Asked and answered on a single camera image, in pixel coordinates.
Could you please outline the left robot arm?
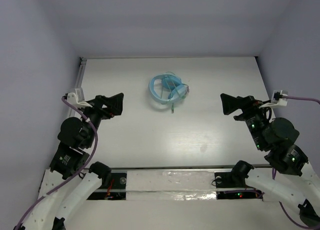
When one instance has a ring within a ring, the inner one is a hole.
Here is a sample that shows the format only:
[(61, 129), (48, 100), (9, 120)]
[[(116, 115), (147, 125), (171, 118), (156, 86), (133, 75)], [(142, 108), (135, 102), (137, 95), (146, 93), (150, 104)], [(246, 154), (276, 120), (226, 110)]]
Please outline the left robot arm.
[(65, 229), (87, 198), (111, 182), (111, 168), (90, 161), (97, 150), (101, 121), (122, 114), (124, 94), (97, 95), (86, 101), (82, 89), (75, 88), (61, 100), (80, 117), (61, 124), (59, 145), (43, 174), (38, 198), (15, 229)]

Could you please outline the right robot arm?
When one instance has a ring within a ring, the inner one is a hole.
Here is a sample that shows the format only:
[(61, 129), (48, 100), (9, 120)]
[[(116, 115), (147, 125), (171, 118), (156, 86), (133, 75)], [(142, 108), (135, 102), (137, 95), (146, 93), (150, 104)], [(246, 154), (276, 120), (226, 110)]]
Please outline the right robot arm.
[(246, 161), (238, 161), (231, 171), (215, 173), (212, 186), (259, 190), (278, 201), (281, 208), (290, 208), (303, 222), (303, 229), (320, 227), (320, 178), (307, 155), (295, 144), (300, 133), (282, 117), (272, 118), (272, 109), (285, 107), (291, 98), (276, 90), (271, 99), (261, 101), (253, 96), (220, 95), (224, 115), (236, 110), (242, 113), (234, 120), (246, 123), (259, 151), (267, 152), (265, 160), (272, 167), (272, 178), (265, 176)]

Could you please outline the light blue headphones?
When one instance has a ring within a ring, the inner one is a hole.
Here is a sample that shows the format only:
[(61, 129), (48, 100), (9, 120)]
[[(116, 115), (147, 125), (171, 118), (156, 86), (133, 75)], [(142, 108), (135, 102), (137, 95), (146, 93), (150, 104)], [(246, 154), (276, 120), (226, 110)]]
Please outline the light blue headphones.
[(154, 76), (148, 84), (152, 99), (162, 105), (175, 104), (184, 100), (190, 88), (173, 72), (166, 72)]

